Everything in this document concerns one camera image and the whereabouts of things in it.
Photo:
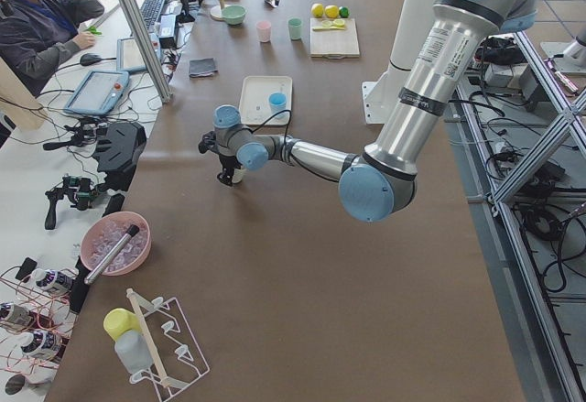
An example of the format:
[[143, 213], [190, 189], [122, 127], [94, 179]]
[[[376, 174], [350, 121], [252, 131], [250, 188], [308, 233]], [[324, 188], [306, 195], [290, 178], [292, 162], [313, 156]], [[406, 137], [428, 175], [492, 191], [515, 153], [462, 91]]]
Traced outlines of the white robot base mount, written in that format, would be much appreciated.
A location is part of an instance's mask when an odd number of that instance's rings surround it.
[[404, 0], [387, 70], [377, 81], [363, 83], [366, 123], [382, 125], [394, 109], [434, 24], [434, 3], [435, 0]]

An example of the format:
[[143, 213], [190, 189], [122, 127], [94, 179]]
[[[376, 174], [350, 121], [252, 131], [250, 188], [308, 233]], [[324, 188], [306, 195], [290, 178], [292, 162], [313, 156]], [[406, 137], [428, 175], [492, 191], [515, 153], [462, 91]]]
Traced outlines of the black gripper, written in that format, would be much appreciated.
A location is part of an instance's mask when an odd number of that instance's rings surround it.
[[212, 152], [218, 156], [222, 165], [222, 171], [216, 175], [216, 178], [223, 185], [232, 186], [235, 171], [237, 169], [241, 170], [242, 165], [239, 163], [236, 156], [228, 156], [220, 151], [216, 141], [216, 135], [213, 131], [207, 132], [201, 137], [201, 141], [198, 144], [198, 150], [201, 154]]

